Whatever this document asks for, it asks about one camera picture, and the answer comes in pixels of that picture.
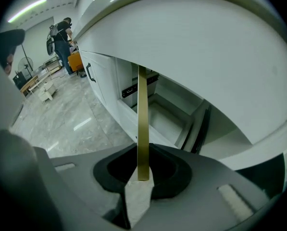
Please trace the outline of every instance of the orange chair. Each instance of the orange chair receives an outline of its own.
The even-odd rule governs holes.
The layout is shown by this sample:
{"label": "orange chair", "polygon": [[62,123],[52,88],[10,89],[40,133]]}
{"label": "orange chair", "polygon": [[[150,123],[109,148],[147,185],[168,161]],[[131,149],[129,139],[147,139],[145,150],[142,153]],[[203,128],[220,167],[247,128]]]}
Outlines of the orange chair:
{"label": "orange chair", "polygon": [[80,69],[83,69],[84,66],[82,64],[82,61],[81,61],[81,57],[80,57],[80,54],[79,52],[76,52],[74,54],[71,54],[69,57],[68,57],[68,62],[69,62],[69,65],[71,67],[71,69],[75,72],[77,72],[77,75],[78,75],[78,70]]}

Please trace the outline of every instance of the fluorescent light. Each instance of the fluorescent light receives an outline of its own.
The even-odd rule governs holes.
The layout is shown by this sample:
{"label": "fluorescent light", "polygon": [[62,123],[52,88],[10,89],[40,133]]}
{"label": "fluorescent light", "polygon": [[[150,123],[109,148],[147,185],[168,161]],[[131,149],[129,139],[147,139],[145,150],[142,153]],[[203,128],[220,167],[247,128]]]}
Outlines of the fluorescent light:
{"label": "fluorescent light", "polygon": [[81,126],[85,125],[87,122],[89,122],[92,118],[88,118],[87,120],[83,121],[82,123],[79,123],[76,127],[74,127],[74,131],[80,128]]}
{"label": "fluorescent light", "polygon": [[23,13],[27,12],[28,10],[30,10],[30,9],[34,8],[35,6],[38,6],[44,2],[46,2],[46,0],[39,0],[39,1],[36,1],[32,4],[30,4],[29,6],[25,7],[20,12],[18,12],[16,15],[14,15],[10,20],[8,20],[8,22],[13,22],[17,17],[21,16]]}

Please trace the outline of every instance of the jeans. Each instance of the jeans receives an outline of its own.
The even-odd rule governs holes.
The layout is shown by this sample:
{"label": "jeans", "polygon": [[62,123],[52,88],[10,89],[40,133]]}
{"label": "jeans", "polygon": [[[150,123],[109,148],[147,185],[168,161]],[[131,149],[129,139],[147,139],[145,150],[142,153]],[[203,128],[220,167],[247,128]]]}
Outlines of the jeans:
{"label": "jeans", "polygon": [[72,74],[73,70],[69,66],[68,59],[67,59],[71,55],[70,47],[68,46],[68,43],[61,41],[61,40],[55,41],[55,52],[58,55],[58,57],[61,59],[63,65],[66,67],[68,74],[69,75]]}

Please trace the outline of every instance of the electric fan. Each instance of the electric fan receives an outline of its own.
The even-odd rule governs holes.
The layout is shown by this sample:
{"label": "electric fan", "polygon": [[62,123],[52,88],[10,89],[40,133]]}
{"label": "electric fan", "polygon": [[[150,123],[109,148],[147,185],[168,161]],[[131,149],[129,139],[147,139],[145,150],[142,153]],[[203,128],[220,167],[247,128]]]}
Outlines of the electric fan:
{"label": "electric fan", "polygon": [[26,80],[32,78],[31,72],[33,71],[33,61],[30,57],[24,57],[19,61],[18,71],[23,73]]}

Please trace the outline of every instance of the person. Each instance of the person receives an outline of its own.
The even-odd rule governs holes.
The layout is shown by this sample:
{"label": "person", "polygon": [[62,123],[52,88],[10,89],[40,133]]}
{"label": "person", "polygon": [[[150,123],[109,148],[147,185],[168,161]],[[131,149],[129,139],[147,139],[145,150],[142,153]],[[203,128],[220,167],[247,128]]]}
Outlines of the person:
{"label": "person", "polygon": [[57,26],[59,33],[53,38],[55,42],[55,52],[61,59],[69,75],[74,73],[68,64],[68,57],[71,55],[71,52],[67,36],[72,39],[71,21],[72,19],[70,17],[66,17],[63,21],[59,22]]}

